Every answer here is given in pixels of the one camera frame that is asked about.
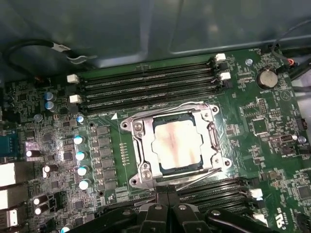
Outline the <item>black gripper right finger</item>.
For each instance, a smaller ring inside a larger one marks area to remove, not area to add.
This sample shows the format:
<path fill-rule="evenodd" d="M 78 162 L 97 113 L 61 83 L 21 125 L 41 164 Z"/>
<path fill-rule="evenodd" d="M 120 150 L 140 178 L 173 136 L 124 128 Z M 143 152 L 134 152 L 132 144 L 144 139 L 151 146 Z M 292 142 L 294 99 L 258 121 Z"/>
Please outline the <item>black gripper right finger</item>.
<path fill-rule="evenodd" d="M 273 233 L 274 230 L 249 218 L 221 208 L 204 214 L 198 207 L 182 204 L 173 185 L 168 186 L 168 202 L 183 233 Z"/>

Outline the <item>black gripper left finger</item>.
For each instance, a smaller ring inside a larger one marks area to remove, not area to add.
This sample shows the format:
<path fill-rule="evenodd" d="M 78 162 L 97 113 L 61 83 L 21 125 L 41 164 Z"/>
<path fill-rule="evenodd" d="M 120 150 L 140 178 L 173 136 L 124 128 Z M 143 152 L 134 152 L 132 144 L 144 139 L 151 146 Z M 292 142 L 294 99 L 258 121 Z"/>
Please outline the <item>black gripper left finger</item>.
<path fill-rule="evenodd" d="M 158 186 L 155 198 L 142 204 L 109 208 L 99 217 L 98 233 L 164 233 L 168 219 L 168 186 Z"/>

